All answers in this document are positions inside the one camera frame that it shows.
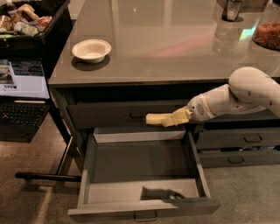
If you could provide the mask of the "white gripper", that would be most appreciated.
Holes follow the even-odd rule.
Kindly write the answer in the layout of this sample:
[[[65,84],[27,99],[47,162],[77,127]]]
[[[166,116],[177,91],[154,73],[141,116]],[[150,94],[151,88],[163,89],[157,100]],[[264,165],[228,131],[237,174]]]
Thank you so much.
[[[191,118],[200,122],[215,118],[215,115],[211,112],[207,104],[207,97],[204,94],[193,97],[187,103],[187,107],[179,108],[167,115],[161,123],[164,127],[178,126],[188,123]]]

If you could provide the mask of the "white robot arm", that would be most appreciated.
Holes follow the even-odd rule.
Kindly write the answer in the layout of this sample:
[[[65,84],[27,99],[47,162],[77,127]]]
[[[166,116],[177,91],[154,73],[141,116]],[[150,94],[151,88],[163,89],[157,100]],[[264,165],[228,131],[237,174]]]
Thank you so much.
[[[235,70],[228,84],[193,97],[186,106],[161,121],[164,127],[190,120],[204,122],[223,115],[269,110],[280,116],[280,85],[265,72],[250,66]]]

